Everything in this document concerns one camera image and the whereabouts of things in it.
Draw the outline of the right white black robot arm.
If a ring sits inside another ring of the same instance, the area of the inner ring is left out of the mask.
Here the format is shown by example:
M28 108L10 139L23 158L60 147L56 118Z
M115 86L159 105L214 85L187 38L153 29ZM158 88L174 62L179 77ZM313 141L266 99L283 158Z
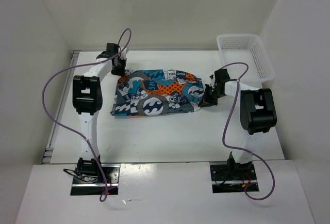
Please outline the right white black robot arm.
M199 107L218 104L218 99L231 96L239 104L240 124L244 135L237 149L232 149L227 160L227 180L242 179L252 169L253 136L267 133L277 123L272 91L269 88L255 88L231 79L226 69L218 69L210 77L213 82L205 87Z

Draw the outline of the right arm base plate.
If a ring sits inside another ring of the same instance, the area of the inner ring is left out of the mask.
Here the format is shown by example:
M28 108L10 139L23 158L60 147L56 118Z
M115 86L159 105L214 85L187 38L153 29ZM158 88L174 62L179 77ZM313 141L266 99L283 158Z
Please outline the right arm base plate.
M227 164L211 164L210 176L212 183L212 192L217 193L240 193L257 192L257 176L254 165L248 163L243 168L229 169Z

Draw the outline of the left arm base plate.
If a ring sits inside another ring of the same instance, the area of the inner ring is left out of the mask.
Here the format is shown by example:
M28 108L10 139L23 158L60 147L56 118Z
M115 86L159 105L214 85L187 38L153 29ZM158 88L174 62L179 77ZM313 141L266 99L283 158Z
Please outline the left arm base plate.
M102 165L109 191L107 195L118 195L119 192L119 173L120 165ZM70 195L71 196L92 196L101 195L105 191L103 179L84 179L73 178Z

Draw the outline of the colourful patterned shorts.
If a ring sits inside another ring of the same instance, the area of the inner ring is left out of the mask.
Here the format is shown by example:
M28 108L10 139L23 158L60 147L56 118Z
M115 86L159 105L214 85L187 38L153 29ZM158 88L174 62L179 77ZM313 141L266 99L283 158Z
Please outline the colourful patterned shorts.
M160 116L200 109L202 79L180 70L126 70L115 88L112 116Z

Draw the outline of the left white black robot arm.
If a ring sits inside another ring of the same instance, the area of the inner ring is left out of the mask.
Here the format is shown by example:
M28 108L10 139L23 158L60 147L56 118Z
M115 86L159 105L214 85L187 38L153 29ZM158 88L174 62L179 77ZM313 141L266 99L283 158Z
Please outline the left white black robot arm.
M97 146L97 118L103 105L101 82L108 73L121 76L126 67L128 48L108 43L96 63L83 75L73 77L73 107L78 113L82 134L81 154L75 177L97 183L103 181L100 152Z

